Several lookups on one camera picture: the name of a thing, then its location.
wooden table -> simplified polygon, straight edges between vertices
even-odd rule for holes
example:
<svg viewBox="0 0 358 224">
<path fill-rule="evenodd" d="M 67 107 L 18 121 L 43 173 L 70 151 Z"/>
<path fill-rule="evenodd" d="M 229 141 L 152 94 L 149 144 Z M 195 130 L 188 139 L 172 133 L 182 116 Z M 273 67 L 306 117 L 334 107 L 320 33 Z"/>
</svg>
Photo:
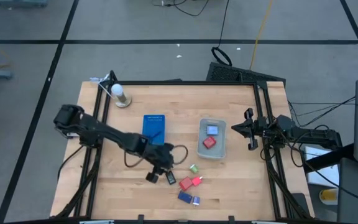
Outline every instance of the wooden table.
<svg viewBox="0 0 358 224">
<path fill-rule="evenodd" d="M 188 193 L 201 197 L 201 203 L 194 207 L 177 199 L 179 186 L 169 185 L 164 175 L 156 184 L 147 182 L 145 176 L 152 166 L 144 161 L 135 168 L 127 168 L 124 165 L 124 151 L 115 143 L 105 140 L 92 218 L 133 220 L 139 214 L 144 214 L 148 220 L 227 220 L 229 215 L 234 215 L 236 220 L 274 220 L 268 175 L 265 162 L 259 156 L 260 149 L 248 151 L 249 141 L 231 129 L 233 124 L 244 121 L 247 108 L 256 111 L 252 86 L 126 85 L 124 89 L 133 96 L 132 104 L 121 109 L 112 102 L 107 124 L 124 132 L 141 133 L 143 115 L 165 114 L 165 141 L 184 144 L 189 149 L 187 160 L 174 167 L 173 173 L 179 181 L 186 176 L 195 176 L 189 170 L 192 164 L 200 168 L 198 174 L 203 176 L 203 183 L 190 188 Z M 88 114 L 93 113 L 96 92 L 97 84 L 82 84 L 78 104 Z M 290 116 L 283 83 L 268 82 L 268 92 L 273 115 Z M 226 121 L 226 158 L 212 161 L 197 156 L 201 118 Z M 69 140 L 65 157 L 77 148 L 78 140 Z M 178 148 L 173 154 L 177 160 L 182 158 L 183 151 Z M 77 190 L 84 155 L 85 150 L 63 168 L 51 215 L 60 212 Z M 132 164 L 138 159 L 129 156 L 128 163 Z M 289 149 L 282 149 L 282 161 L 288 189 L 291 193 L 305 194 L 310 213 L 314 216 L 303 169 L 293 165 Z M 278 198 L 281 214 L 285 216 L 279 189 Z M 85 214 L 88 193 L 85 193 L 83 201 L 81 214 Z"/>
</svg>

clear plastic container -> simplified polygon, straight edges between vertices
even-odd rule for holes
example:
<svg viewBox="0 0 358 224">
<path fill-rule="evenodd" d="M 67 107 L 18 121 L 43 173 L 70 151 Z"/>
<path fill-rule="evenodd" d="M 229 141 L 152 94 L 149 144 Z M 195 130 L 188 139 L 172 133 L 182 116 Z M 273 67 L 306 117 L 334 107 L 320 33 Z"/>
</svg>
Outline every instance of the clear plastic container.
<svg viewBox="0 0 358 224">
<path fill-rule="evenodd" d="M 216 144 L 207 149 L 203 141 L 209 137 L 207 135 L 207 126 L 217 126 L 218 134 L 211 135 L 216 140 Z M 198 131 L 198 156 L 205 159 L 223 159 L 226 156 L 226 122 L 218 119 L 203 118 L 200 121 L 200 130 Z"/>
</svg>

gray floor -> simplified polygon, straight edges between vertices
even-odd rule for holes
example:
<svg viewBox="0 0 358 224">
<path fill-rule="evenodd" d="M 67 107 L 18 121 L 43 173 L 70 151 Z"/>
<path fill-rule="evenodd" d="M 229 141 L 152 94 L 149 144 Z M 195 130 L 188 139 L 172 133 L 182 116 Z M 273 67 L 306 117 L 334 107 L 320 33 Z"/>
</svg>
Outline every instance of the gray floor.
<svg viewBox="0 0 358 224">
<path fill-rule="evenodd" d="M 358 1 L 347 2 L 358 23 Z M 183 8 L 196 12 L 203 3 L 189 1 Z M 0 7 L 0 39 L 57 40 L 71 4 L 71 0 L 50 0 L 45 9 Z M 267 4 L 232 0 L 223 38 L 254 39 Z M 149 0 L 80 0 L 68 39 L 218 39 L 224 7 L 225 1 L 211 0 L 202 15 L 193 18 L 173 7 L 154 7 Z M 355 40 L 356 35 L 339 1 L 279 0 L 273 3 L 262 39 Z M 56 47 L 1 45 L 13 60 L 15 76 L 0 80 L 0 204 Z M 52 119 L 61 104 L 76 103 L 81 82 L 103 77 L 110 69 L 120 80 L 205 80 L 209 63 L 214 61 L 211 47 L 65 45 L 6 221 L 48 217 L 66 145 L 53 129 Z M 249 67 L 253 45 L 227 44 L 221 48 L 235 67 Z M 0 63 L 4 62 L 0 54 Z M 290 101 L 343 101 L 354 96 L 358 45 L 259 45 L 253 70 L 286 78 Z M 295 106 L 297 113 L 316 108 L 320 107 Z M 327 124 L 348 144 L 352 142 L 353 115 L 353 106 L 342 106 L 310 127 Z M 313 117 L 302 116 L 300 122 Z M 327 215 L 317 200 L 313 203 L 317 216 L 328 220 L 334 217 Z"/>
</svg>

blue book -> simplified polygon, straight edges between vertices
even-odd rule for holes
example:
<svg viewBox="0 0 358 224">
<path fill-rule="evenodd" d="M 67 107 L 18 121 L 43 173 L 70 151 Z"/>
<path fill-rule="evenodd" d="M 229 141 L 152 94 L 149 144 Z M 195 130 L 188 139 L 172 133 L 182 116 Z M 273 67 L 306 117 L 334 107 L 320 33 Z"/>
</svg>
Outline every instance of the blue book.
<svg viewBox="0 0 358 224">
<path fill-rule="evenodd" d="M 142 134 L 150 139 L 151 144 L 163 145 L 165 142 L 165 115 L 144 115 Z"/>
</svg>

desk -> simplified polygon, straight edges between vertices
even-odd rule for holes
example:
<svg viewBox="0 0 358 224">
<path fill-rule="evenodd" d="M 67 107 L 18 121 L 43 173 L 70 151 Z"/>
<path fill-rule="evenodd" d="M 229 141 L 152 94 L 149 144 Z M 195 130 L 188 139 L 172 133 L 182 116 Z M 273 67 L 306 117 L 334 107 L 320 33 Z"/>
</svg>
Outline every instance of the desk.
<svg viewBox="0 0 358 224">
<path fill-rule="evenodd" d="M 88 114 L 93 112 L 97 88 L 95 83 L 82 84 L 78 104 Z M 147 220 L 227 220 L 229 215 L 234 215 L 236 220 L 274 220 L 268 175 L 265 162 L 259 156 L 260 149 L 248 151 L 249 140 L 231 129 L 233 124 L 244 121 L 247 108 L 256 111 L 252 86 L 125 85 L 124 89 L 132 95 L 132 104 L 124 109 L 111 105 L 107 124 L 124 132 L 141 133 L 144 114 L 165 114 L 165 141 L 184 144 L 189 149 L 187 160 L 174 167 L 173 173 L 179 181 L 193 176 L 189 166 L 196 164 L 199 167 L 203 183 L 188 192 L 201 197 L 201 203 L 194 207 L 177 199 L 179 186 L 168 185 L 165 176 L 160 176 L 156 184 L 147 182 L 145 176 L 152 166 L 141 162 L 135 168 L 125 167 L 124 151 L 105 140 L 93 219 L 133 220 L 144 214 Z M 270 82 L 268 89 L 273 115 L 290 116 L 283 83 Z M 197 156 L 201 118 L 226 121 L 226 158 L 211 161 Z M 69 140 L 65 157 L 77 148 L 78 140 Z M 82 151 L 63 168 L 51 215 L 60 212 L 77 190 L 84 154 L 85 151 Z M 173 154 L 175 158 L 181 158 L 183 151 L 175 150 Z M 133 164 L 138 159 L 129 156 L 128 163 Z M 310 213 L 314 216 L 303 169 L 293 165 L 287 148 L 282 149 L 282 161 L 288 189 L 291 193 L 305 194 Z M 278 192 L 281 214 L 285 216 L 279 189 Z M 85 193 L 81 214 L 85 213 L 87 200 L 88 193 Z"/>
</svg>

